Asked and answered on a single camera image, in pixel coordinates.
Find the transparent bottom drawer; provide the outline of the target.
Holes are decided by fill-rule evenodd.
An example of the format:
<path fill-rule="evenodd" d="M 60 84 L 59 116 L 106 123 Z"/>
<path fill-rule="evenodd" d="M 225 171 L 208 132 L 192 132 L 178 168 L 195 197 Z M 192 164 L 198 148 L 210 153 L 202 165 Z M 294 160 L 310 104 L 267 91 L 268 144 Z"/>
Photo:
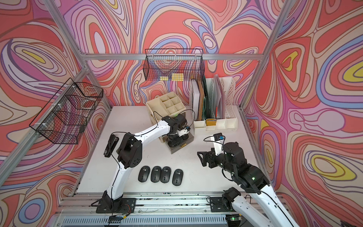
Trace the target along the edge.
<path fill-rule="evenodd" d="M 165 137 L 165 143 L 167 144 L 168 146 L 168 136 Z M 194 141 L 194 136 L 192 133 L 189 132 L 189 138 L 188 140 L 184 141 L 181 145 L 177 146 L 177 147 L 174 147 L 174 148 L 171 148 L 168 146 L 169 150 L 170 150 L 170 153 L 171 154 L 174 154 L 176 153 L 177 151 L 181 150 L 182 148 L 184 148 L 185 146 L 189 145 L 190 143 L 192 143 Z"/>

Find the beige drawer organizer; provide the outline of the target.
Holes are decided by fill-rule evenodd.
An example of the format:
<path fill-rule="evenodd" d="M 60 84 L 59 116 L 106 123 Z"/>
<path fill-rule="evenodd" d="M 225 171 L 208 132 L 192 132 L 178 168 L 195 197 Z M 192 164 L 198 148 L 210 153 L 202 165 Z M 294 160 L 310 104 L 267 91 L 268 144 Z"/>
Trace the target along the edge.
<path fill-rule="evenodd" d="M 147 101 L 146 106 L 154 125 L 144 132 L 145 137 L 159 137 L 164 142 L 166 136 L 178 134 L 178 130 L 187 126 L 186 107 L 174 92 Z"/>

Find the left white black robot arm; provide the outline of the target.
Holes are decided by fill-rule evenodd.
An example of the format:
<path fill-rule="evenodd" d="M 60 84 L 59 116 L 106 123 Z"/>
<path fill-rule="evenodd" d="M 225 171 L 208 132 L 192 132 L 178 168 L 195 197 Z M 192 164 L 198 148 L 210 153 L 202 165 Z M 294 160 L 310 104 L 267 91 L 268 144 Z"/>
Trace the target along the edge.
<path fill-rule="evenodd" d="M 176 148 L 189 139 L 191 127 L 183 114 L 175 117 L 165 116 L 155 125 L 135 134 L 126 132 L 120 146 L 116 150 L 118 157 L 117 169 L 112 183 L 104 191 L 102 199 L 111 204 L 123 196 L 126 181 L 134 167 L 142 160 L 143 150 L 152 141 L 166 136 L 166 143 L 171 148 Z"/>

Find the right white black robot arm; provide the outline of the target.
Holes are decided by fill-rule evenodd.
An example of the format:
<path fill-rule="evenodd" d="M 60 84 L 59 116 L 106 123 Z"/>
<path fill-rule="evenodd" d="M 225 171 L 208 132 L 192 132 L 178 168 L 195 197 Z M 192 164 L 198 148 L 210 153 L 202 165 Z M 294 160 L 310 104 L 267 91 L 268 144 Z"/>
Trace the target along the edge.
<path fill-rule="evenodd" d="M 242 215 L 255 227 L 297 227 L 297 222 L 284 207 L 268 178 L 257 167 L 247 162 L 243 149 L 237 142 L 228 142 L 210 151 L 198 152 L 203 167 L 221 167 L 231 174 L 231 180 L 254 199 L 263 212 L 258 211 L 231 187 L 222 194 L 225 209 Z"/>

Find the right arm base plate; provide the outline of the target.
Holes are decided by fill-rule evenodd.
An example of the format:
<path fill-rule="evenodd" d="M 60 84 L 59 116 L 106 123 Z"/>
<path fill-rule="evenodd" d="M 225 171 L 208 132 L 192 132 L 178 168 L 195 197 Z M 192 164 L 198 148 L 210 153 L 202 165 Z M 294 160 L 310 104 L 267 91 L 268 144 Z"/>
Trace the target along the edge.
<path fill-rule="evenodd" d="M 210 197 L 206 198 L 207 203 L 210 205 L 211 212 L 234 212 L 231 205 L 227 204 L 222 197 Z"/>

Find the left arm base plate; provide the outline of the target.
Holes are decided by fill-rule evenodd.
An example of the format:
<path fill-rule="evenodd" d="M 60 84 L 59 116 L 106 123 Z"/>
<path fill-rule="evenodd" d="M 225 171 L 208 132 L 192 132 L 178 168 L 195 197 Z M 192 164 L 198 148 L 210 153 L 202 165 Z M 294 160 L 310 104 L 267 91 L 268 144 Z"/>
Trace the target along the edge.
<path fill-rule="evenodd" d="M 122 213 L 131 214 L 135 210 L 136 198 L 119 198 L 111 201 L 111 199 L 101 198 L 96 213 Z"/>

